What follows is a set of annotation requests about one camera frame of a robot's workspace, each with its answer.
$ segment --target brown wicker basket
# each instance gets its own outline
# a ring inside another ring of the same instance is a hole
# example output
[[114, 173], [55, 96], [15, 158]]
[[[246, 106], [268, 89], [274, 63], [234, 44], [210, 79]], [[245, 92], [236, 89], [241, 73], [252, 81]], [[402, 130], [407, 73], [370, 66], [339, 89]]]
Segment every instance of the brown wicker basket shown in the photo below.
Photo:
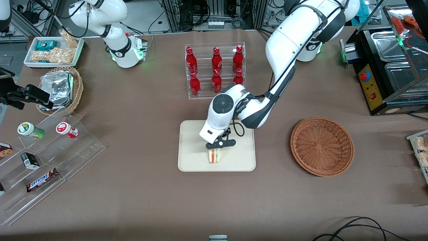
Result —
[[[68, 70], [73, 75], [73, 103], [71, 103], [71, 105], [67, 107], [68, 112], [71, 113], [77, 108], [77, 106], [79, 105], [80, 99], [82, 97], [82, 93], [83, 93], [82, 78], [79, 75], [79, 72], [73, 67], [58, 67], [49, 71], [49, 73], [60, 71], [60, 70]], [[36, 104], [36, 108], [39, 110], [40, 113], [47, 114], [47, 115], [51, 115], [56, 111], [56, 110], [43, 111], [40, 109], [39, 104]]]
[[349, 133], [339, 123], [322, 116], [299, 122], [291, 134], [290, 145], [296, 161], [320, 177], [343, 173], [354, 159]]

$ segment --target red switch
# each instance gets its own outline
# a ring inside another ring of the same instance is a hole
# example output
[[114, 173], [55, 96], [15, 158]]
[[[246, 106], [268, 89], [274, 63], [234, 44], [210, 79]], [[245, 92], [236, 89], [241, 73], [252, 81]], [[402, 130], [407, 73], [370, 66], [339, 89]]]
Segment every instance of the red switch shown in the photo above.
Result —
[[366, 79], [367, 79], [367, 73], [366, 73], [366, 72], [362, 72], [362, 73], [360, 74], [360, 80], [364, 81], [364, 80], [366, 80]]

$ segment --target red bottle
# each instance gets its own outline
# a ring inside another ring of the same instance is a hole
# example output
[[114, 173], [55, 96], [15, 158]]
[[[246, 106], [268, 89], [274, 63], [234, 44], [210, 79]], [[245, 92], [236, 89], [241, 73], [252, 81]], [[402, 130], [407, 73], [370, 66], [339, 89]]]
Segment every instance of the red bottle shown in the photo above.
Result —
[[221, 92], [221, 77], [218, 69], [213, 69], [213, 77], [211, 78], [214, 94]]
[[235, 84], [242, 84], [244, 82], [244, 78], [242, 77], [242, 70], [237, 69], [236, 70], [236, 76], [233, 78], [233, 83]]
[[201, 96], [201, 83], [196, 78], [195, 72], [190, 72], [190, 91], [194, 97]]
[[192, 47], [186, 48], [186, 64], [187, 68], [189, 69], [189, 72], [195, 72], [198, 74], [198, 63], [196, 61], [196, 56], [193, 54]]
[[233, 56], [233, 67], [232, 71], [236, 73], [237, 69], [242, 68], [242, 64], [244, 63], [244, 54], [242, 54], [242, 46], [236, 46], [236, 53]]
[[214, 47], [214, 55], [211, 59], [211, 64], [214, 69], [218, 69], [219, 74], [221, 74], [221, 68], [222, 68], [222, 58], [220, 56], [220, 49], [218, 47]]

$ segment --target acrylic bottle rack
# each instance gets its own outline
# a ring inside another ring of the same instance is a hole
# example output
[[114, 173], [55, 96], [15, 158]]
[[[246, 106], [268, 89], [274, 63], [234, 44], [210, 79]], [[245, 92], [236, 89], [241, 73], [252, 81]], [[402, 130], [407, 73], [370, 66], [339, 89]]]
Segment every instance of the acrylic bottle rack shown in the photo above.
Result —
[[[0, 183], [5, 189], [5, 193], [0, 196], [1, 225], [15, 222], [105, 149], [98, 139], [86, 130], [80, 119], [82, 117], [76, 113], [69, 113], [65, 108], [59, 109], [36, 125], [46, 132], [42, 139], [20, 136], [9, 143], [13, 153], [0, 160]], [[76, 138], [72, 139], [56, 132], [57, 124], [63, 121], [78, 129]], [[34, 154], [40, 168], [26, 169], [21, 159], [24, 152]], [[59, 172], [58, 176], [27, 192], [26, 185], [53, 168]]]
[[[244, 55], [244, 63], [242, 64], [242, 77], [244, 78], [243, 85], [245, 86], [245, 42], [231, 42], [231, 43], [209, 43], [209, 44], [187, 44], [184, 48], [184, 67], [186, 68], [186, 81], [187, 81], [187, 94], [189, 99], [205, 99], [214, 98], [216, 96], [212, 91], [211, 78], [213, 76], [213, 69], [211, 65], [211, 58], [213, 57], [213, 48], [220, 48], [220, 55], [222, 57], [222, 89], [233, 84], [233, 78], [235, 73], [232, 72], [233, 56], [236, 52], [236, 46], [242, 45], [242, 54]], [[192, 47], [193, 53], [195, 54], [196, 61], [198, 63], [198, 75], [197, 78], [201, 83], [201, 95], [195, 97], [190, 91], [190, 72], [186, 64], [186, 48]]]

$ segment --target table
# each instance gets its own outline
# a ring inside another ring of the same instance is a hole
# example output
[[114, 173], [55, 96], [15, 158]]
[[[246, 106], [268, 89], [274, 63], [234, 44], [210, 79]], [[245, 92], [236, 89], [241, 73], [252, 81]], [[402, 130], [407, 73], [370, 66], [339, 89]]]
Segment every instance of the table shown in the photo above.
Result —
[[[76, 112], [107, 149], [11, 226], [0, 227], [0, 239], [203, 241], [227, 234], [231, 241], [312, 240], [336, 231], [346, 217], [369, 216], [398, 235], [426, 240], [428, 188], [405, 137], [427, 125], [408, 115], [369, 116], [352, 67], [340, 63], [339, 39], [353, 30], [346, 27], [312, 62], [296, 64], [293, 81], [255, 130], [256, 169], [234, 173], [177, 168], [180, 123], [206, 119], [210, 103], [187, 97], [184, 45], [245, 41], [247, 88], [261, 94], [271, 75], [262, 34], [156, 35], [147, 61], [131, 69], [119, 68], [101, 39], [86, 39]], [[24, 67], [19, 83], [38, 84], [46, 72]], [[354, 162], [340, 176], [313, 176], [291, 154], [294, 126], [314, 115], [338, 121], [354, 141]], [[33, 104], [9, 108], [2, 141], [17, 137], [19, 123], [44, 118]], [[341, 237], [382, 235], [350, 228]]]

